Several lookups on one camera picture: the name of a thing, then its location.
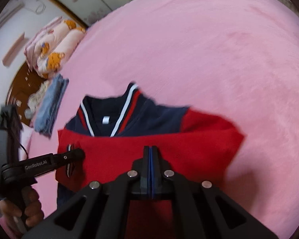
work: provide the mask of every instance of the human hand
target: human hand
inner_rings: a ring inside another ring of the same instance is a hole
[[[29,192],[29,200],[30,204],[25,209],[25,215],[28,216],[26,225],[28,227],[34,227],[43,220],[44,214],[41,210],[39,195],[34,189],[31,189]],[[14,220],[14,217],[21,217],[21,210],[11,201],[4,199],[0,201],[0,211],[5,218],[7,225],[16,235],[21,235]]]

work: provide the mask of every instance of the black handle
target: black handle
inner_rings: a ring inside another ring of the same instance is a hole
[[[28,218],[25,215],[25,209],[30,204],[29,192],[31,190],[31,186],[25,186],[21,190],[11,190],[7,194],[6,198],[10,200],[13,204],[15,204],[22,211],[21,217],[16,217],[16,226],[18,230],[25,234],[29,231],[29,227],[26,225],[26,219]]]

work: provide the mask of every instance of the red and navy jacket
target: red and navy jacket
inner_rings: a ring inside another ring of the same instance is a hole
[[[188,180],[219,181],[243,138],[220,116],[156,105],[134,83],[119,97],[86,96],[76,116],[59,131],[58,153],[82,148],[85,160],[56,171],[58,206],[90,181],[106,183],[129,171],[132,162],[142,157],[144,146],[156,145],[172,169]],[[162,234],[166,226],[172,227],[168,203],[145,204],[130,204],[126,238],[140,238],[144,231],[151,238],[172,238],[170,229]]]

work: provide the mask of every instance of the red stripe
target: red stripe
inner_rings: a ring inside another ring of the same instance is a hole
[[[119,129],[119,133],[122,132],[124,130],[124,128],[126,127],[127,123],[128,123],[128,120],[131,118],[131,115],[133,114],[133,111],[135,109],[135,106],[136,106],[136,103],[137,103],[137,99],[138,99],[138,96],[140,95],[140,91],[137,90],[136,93],[134,94],[134,97],[132,99],[132,102],[131,102],[131,107],[128,111],[128,114],[126,115],[120,129]]]
[[[82,109],[79,108],[79,109],[77,110],[77,113],[79,114],[79,117],[80,117],[80,120],[81,120],[81,123],[82,123],[83,127],[87,130],[87,129],[88,129],[88,126],[86,125],[86,122],[85,122],[85,118],[84,118],[84,116],[83,116]]]

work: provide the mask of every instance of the bed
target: bed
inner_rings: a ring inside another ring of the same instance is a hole
[[[222,189],[280,239],[299,226],[299,18],[277,0],[134,0],[88,29],[61,74],[69,78],[52,137],[84,95],[122,94],[130,81],[160,104],[226,116],[246,135]],[[54,173],[34,185],[45,216]]]

